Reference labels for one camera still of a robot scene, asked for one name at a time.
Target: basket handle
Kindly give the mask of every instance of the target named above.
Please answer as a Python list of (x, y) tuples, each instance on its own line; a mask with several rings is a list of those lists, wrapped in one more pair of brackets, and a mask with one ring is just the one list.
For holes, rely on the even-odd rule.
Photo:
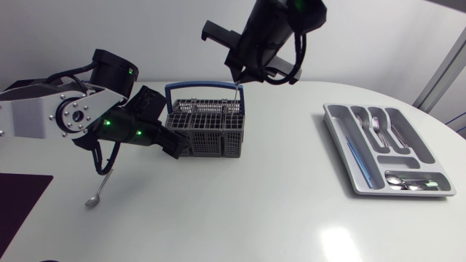
[[(184, 87), (220, 87), (230, 90), (236, 90), (236, 86), (232, 83), (226, 82), (217, 82), (217, 81), (188, 81), (188, 82), (179, 82), (173, 84), (167, 84), (165, 86), (165, 98), (167, 98), (167, 110), (171, 114), (173, 112), (172, 107), (172, 95), (171, 90), (184, 88)], [(240, 92), (240, 113), (245, 114), (245, 96), (242, 91), (242, 85), (238, 86), (238, 91)]]

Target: spoon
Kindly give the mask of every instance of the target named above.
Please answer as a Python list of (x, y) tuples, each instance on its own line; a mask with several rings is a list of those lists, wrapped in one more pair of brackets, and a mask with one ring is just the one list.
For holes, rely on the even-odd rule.
[(387, 182), (395, 190), (401, 190), (401, 188), (395, 188), (394, 186), (404, 186), (408, 190), (419, 191), (419, 190), (438, 190), (436, 188), (437, 183), (430, 182), (429, 180), (410, 180), (406, 181), (402, 178), (399, 178), (396, 175), (387, 175), (385, 177)]
[(394, 190), (406, 190), (406, 187), (404, 186), (398, 186), (398, 185), (392, 185), (390, 184), (390, 187)]
[(100, 201), (100, 197), (99, 197), (100, 191), (102, 191), (103, 186), (107, 182), (108, 178), (110, 178), (110, 175), (111, 175), (111, 173), (113, 171), (114, 171), (113, 169), (110, 169), (110, 171), (105, 175), (105, 178), (103, 179), (102, 184), (100, 185), (99, 189), (97, 190), (97, 193), (95, 194), (95, 196), (91, 197), (89, 200), (86, 201), (86, 204), (85, 204), (86, 207), (93, 207), (93, 206), (95, 206), (96, 204), (99, 203), (99, 201)]
[(362, 128), (364, 128), (363, 120), (361, 119), (361, 117), (359, 115), (357, 115), (357, 114), (355, 114), (355, 116), (356, 116), (356, 119), (358, 120), (359, 125)]

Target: metal fork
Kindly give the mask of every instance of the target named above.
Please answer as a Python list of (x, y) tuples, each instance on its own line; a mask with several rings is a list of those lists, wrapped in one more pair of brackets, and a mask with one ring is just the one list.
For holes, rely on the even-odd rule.
[(379, 137), (380, 141), (384, 144), (384, 146), (388, 146), (387, 140), (385, 140), (384, 135), (380, 132), (379, 118), (377, 116), (374, 116), (372, 118), (372, 127), (374, 129), (374, 132)]

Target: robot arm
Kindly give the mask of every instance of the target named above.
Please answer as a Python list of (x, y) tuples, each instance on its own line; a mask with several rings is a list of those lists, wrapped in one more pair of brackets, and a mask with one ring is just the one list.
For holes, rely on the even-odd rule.
[[(301, 75), (306, 33), (323, 25), (326, 12), (321, 0), (257, 0), (242, 34), (208, 20), (202, 29), (202, 40), (210, 38), (230, 49), (225, 65), (230, 68), (234, 82), (265, 80), (270, 84), (294, 84)], [(294, 65), (276, 56), (293, 33)], [(269, 77), (276, 74), (284, 78)]]
[[(89, 83), (74, 76), (91, 69)], [(52, 84), (64, 76), (75, 82)], [(0, 93), (0, 137), (72, 139), (77, 146), (92, 151), (101, 175), (111, 169), (120, 143), (158, 144), (177, 159), (188, 142), (185, 136), (167, 130), (158, 120), (166, 99), (143, 86), (127, 102), (137, 76), (135, 65), (97, 49), (90, 65), (55, 74), (39, 84), (9, 88)], [(98, 140), (115, 142), (104, 169), (100, 167)]]

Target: white table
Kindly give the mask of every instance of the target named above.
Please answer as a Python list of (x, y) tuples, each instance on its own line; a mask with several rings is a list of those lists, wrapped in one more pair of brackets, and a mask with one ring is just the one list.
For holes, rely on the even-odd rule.
[[(162, 91), (167, 83), (145, 84)], [(324, 103), (400, 108), (457, 195), (357, 195), (323, 122)], [(245, 105), (241, 158), (175, 160), (159, 146), (123, 145), (91, 210), (84, 203), (103, 177), (90, 152), (70, 140), (1, 139), (0, 172), (54, 176), (2, 260), (466, 261), (466, 142), (454, 131), (343, 84), (245, 84)], [(104, 143), (104, 157), (111, 146)]]

